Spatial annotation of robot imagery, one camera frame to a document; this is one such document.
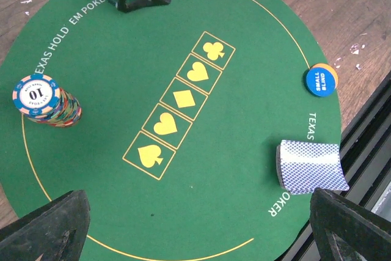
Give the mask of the blue small blind button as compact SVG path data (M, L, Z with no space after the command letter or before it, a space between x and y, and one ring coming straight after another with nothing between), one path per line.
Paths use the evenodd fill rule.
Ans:
M328 97L334 93L336 82L332 73L325 68L311 68L305 75L305 85L317 97Z

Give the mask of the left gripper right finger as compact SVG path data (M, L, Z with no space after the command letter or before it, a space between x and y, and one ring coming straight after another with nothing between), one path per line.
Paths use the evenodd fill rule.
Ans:
M390 260L390 222L331 190L315 189L310 224L321 260Z

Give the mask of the multicolour poker chip stack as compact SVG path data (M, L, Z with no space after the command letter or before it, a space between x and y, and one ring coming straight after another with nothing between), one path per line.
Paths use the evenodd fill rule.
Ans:
M48 75L24 77L15 85L12 99L19 112L37 123L65 128L75 125L82 116L78 99Z

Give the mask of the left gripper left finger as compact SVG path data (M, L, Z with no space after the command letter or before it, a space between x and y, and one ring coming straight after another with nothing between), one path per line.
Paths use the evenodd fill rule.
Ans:
M89 224L86 192L69 191L1 229L1 260L79 260Z

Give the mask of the blue playing card deck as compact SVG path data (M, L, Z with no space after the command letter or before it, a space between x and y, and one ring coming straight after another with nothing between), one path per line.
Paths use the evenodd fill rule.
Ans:
M283 140L276 149L276 171L281 187L292 195L316 188L349 190L338 144Z

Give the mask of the orange big blind button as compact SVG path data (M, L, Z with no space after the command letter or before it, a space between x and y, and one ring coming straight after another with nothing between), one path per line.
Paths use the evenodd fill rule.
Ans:
M338 86L338 75L333 67L331 67L330 65L325 64L325 63L318 63L318 64L313 65L312 68L324 68L327 71L329 71L331 73L331 75L334 77L335 87Z

